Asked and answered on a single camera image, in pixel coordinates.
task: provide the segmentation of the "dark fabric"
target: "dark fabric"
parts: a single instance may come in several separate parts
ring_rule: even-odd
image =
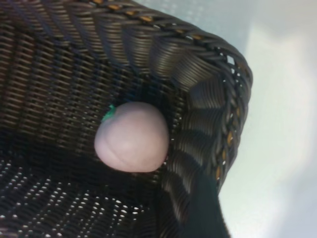
[[[229,238],[215,180],[201,173],[191,196],[189,217],[181,238]]]

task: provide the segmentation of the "woven basket wall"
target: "woven basket wall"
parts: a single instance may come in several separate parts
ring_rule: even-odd
[[[133,1],[1,0],[0,237],[180,237],[196,176],[219,191],[236,158],[251,85],[226,41]],[[130,101],[169,125],[153,173],[95,155]]]

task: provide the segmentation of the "wicker basket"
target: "wicker basket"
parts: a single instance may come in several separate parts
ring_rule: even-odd
[[[133,1],[0,1],[0,237],[228,237],[217,192],[252,85],[218,36]],[[93,142],[109,105],[170,130],[157,171],[114,171]]]

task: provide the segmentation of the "white surface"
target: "white surface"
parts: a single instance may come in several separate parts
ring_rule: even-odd
[[[222,36],[254,72],[238,158],[220,194],[232,237],[317,237],[317,3],[138,2]]]

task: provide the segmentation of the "white background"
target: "white background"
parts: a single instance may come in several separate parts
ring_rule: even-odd
[[[254,73],[220,193],[233,238],[317,237],[317,2],[138,0],[218,34]]]

